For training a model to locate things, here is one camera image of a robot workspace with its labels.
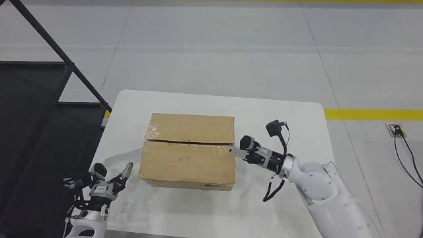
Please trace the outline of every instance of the cardboard box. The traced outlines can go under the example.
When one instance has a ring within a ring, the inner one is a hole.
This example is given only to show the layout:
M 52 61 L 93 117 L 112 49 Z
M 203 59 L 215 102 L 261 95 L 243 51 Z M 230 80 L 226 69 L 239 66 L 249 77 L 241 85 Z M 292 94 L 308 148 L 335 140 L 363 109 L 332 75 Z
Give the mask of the cardboard box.
M 231 190 L 234 118 L 153 114 L 139 177 L 151 186 Z

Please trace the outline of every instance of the white table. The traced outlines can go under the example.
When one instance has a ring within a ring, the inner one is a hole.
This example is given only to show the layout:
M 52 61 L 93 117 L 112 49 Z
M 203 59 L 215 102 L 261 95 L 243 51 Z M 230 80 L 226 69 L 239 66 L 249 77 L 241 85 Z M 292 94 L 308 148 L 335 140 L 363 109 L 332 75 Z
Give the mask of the white table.
M 268 136 L 265 125 L 287 120 L 288 152 L 302 163 L 334 161 L 325 114 L 317 103 L 124 90 L 93 161 L 108 158 L 104 164 L 110 177 L 134 162 L 126 189 L 112 202 L 108 229 L 179 237 L 321 237 L 293 184 L 263 203 L 272 173 L 240 159 L 230 192 L 153 188 L 138 179 L 143 138 L 155 112 L 234 116 L 236 142 L 248 134 L 278 151 L 282 146 Z

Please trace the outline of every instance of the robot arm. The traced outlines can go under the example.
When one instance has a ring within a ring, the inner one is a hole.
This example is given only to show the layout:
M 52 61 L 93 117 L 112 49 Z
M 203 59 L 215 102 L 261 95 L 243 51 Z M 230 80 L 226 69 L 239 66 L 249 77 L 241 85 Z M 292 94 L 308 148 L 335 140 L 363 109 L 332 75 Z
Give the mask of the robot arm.
M 75 221 L 73 222 L 72 230 L 66 236 L 67 238 L 86 237 L 85 234 L 87 233 L 92 238 L 104 238 L 110 203 L 117 199 L 119 192 L 125 189 L 126 181 L 131 175 L 133 167 L 134 164 L 129 162 L 119 175 L 106 181 L 106 167 L 96 163 L 89 173 L 83 175 L 83 177 L 63 179 L 65 187 L 74 191 L 76 204 L 74 206 L 81 210 L 79 215 L 72 217 Z M 89 193 L 91 199 L 88 201 L 84 201 L 82 193 L 82 189 L 86 186 L 91 189 Z M 73 206 L 68 211 L 66 225 L 69 222 L 69 214 L 72 213 L 72 210 Z
M 275 121 L 269 123 L 267 128 L 271 136 L 277 135 L 284 142 L 280 133 L 282 126 L 286 126 L 286 122 Z M 294 183 L 324 238 L 379 236 L 377 233 L 372 233 L 374 226 L 348 190 L 333 163 L 302 165 L 298 158 L 287 154 L 286 145 L 284 143 L 282 145 L 285 149 L 284 154 L 261 147 L 254 138 L 244 136 L 240 141 L 240 149 L 233 148 L 232 152 L 246 162 L 268 169 L 282 178 L 280 187 L 273 195 L 281 189 L 285 180 Z M 263 199 L 264 202 L 273 196 L 266 197 Z

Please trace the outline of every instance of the black bar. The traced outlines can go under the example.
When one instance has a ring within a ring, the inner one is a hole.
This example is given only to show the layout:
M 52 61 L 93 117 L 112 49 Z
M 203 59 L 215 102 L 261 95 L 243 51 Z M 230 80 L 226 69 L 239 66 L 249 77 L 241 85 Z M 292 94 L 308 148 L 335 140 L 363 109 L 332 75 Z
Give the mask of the black bar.
M 103 104 L 109 112 L 112 112 L 112 107 L 107 104 L 104 98 L 98 93 L 98 91 L 93 87 L 93 85 L 88 81 L 88 79 L 79 71 L 76 65 L 71 61 L 71 59 L 65 54 L 65 52 L 59 47 L 59 45 L 53 40 L 53 38 L 48 34 L 48 32 L 41 26 L 41 24 L 32 16 L 31 12 L 20 2 L 20 0 L 9 0 L 16 9 L 21 13 L 21 15 L 29 22 L 29 24 L 34 27 L 34 29 L 43 37 L 48 45 L 58 54 L 58 56 L 66 63 L 66 65 L 73 68 L 73 72 L 78 76 L 78 78 L 84 83 L 84 85 L 92 92 L 92 94 L 98 99 L 98 101 Z

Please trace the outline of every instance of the black cable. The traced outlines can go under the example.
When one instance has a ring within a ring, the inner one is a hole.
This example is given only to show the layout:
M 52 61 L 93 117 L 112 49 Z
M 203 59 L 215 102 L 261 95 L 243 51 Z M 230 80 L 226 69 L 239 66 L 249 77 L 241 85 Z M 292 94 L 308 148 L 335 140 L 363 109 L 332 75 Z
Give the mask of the black cable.
M 279 184 L 279 186 L 269 195 L 269 193 L 270 193 L 270 189 L 272 188 L 272 181 L 269 181 L 269 185 L 268 185 L 268 187 L 267 187 L 267 192 L 266 192 L 266 195 L 264 196 L 264 198 L 263 198 L 263 202 L 266 202 L 266 201 L 268 201 L 268 200 L 270 200 L 271 198 L 273 198 L 275 195 L 276 195 L 276 193 L 278 193 L 279 192 L 279 190 L 281 190 L 282 189 L 282 187 L 284 186 L 284 184 L 285 184 L 285 180 L 284 179 L 282 179 L 282 181 L 281 181 L 281 183 Z
M 416 166 L 416 160 L 415 160 L 415 158 L 414 158 L 414 154 L 413 154 L 413 152 L 411 151 L 411 148 L 410 148 L 410 146 L 408 145 L 408 142 L 407 142 L 407 140 L 405 139 L 405 137 L 404 137 L 404 133 L 403 133 L 403 131 L 401 130 L 401 127 L 399 126 L 399 125 L 396 125 L 395 127 L 395 131 L 394 131 L 394 145 L 395 145 L 395 152 L 397 153 L 397 157 L 398 157 L 398 160 L 399 160 L 399 162 L 401 163 L 401 165 L 403 166 L 403 169 L 405 170 L 405 172 L 409 175 L 409 177 L 420 187 L 420 188 L 423 188 L 423 179 L 422 179 L 422 177 L 420 176 L 420 173 L 418 172 L 418 169 L 417 169 L 417 166 Z M 410 152 L 410 154 L 411 154 L 411 159 L 412 159 L 412 165 L 413 165 L 413 167 L 414 167 L 414 170 L 416 171 L 416 173 L 417 173 L 417 176 L 418 176 L 418 178 L 420 179 L 420 182 L 422 183 L 422 184 L 419 184 L 418 182 L 417 182 L 417 180 L 416 179 L 414 179 L 414 177 L 412 177 L 411 175 L 410 175 L 410 173 L 407 171 L 407 169 L 405 168 L 405 166 L 403 165 L 403 162 L 401 162 L 401 159 L 399 158 L 399 154 L 398 154 L 398 150 L 397 150 L 397 134 L 399 134 L 402 138 L 403 138 L 403 140 L 404 140 L 404 142 L 405 142 L 405 145 L 407 146 L 407 148 L 408 148 L 408 151 Z M 422 230 L 421 230 L 421 232 L 420 232 L 420 235 L 419 235 L 419 238 L 423 238 L 423 227 L 422 227 Z
M 398 157 L 398 161 L 401 164 L 401 166 L 403 167 L 403 169 L 405 170 L 405 172 L 407 173 L 407 175 L 420 187 L 423 188 L 423 184 L 420 184 L 419 182 L 417 182 L 416 179 L 414 179 L 414 177 L 412 177 L 412 175 L 408 172 L 407 168 L 405 168 L 403 162 L 401 161 L 401 158 L 399 157 L 398 154 L 398 149 L 397 149 L 397 134 L 394 134 L 394 146 L 395 146 L 395 153 L 397 153 L 397 157 Z
M 413 167 L 414 167 L 414 170 L 416 171 L 416 174 L 417 174 L 418 178 L 420 179 L 420 182 L 421 182 L 421 183 L 422 183 L 422 185 L 423 185 L 423 179 L 422 179 L 422 176 L 420 176 L 420 173 L 418 172 L 418 169 L 417 169 L 417 166 L 416 166 L 416 159 L 414 158 L 414 154 L 412 153 L 411 148 L 410 148 L 410 146 L 408 145 L 408 142 L 407 142 L 407 140 L 406 140 L 406 139 L 405 139 L 405 137 L 404 137 L 404 134 L 400 134 L 400 135 L 401 135 L 401 137 L 403 138 L 403 140 L 404 140 L 404 142 L 405 142 L 405 145 L 407 145 L 408 151 L 409 151 L 409 152 L 410 152 L 410 154 L 411 154 L 412 165 L 413 165 Z

